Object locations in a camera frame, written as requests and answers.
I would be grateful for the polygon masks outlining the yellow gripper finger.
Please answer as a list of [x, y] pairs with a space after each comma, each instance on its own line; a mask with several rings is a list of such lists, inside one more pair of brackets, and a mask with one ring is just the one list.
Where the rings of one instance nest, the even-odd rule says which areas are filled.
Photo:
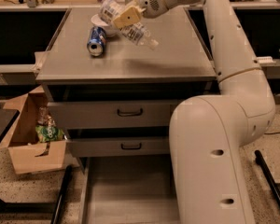
[[117, 29], [136, 24], [142, 19], [144, 11], [144, 8], [135, 5], [118, 6], [115, 8], [115, 15], [111, 24]]

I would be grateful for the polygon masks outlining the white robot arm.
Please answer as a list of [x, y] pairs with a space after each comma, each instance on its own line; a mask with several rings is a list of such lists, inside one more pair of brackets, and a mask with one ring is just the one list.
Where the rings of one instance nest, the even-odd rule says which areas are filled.
[[132, 0], [118, 28], [201, 1], [220, 89], [189, 98], [171, 117], [169, 143], [181, 224], [255, 224], [239, 148], [275, 113], [267, 78], [229, 0]]

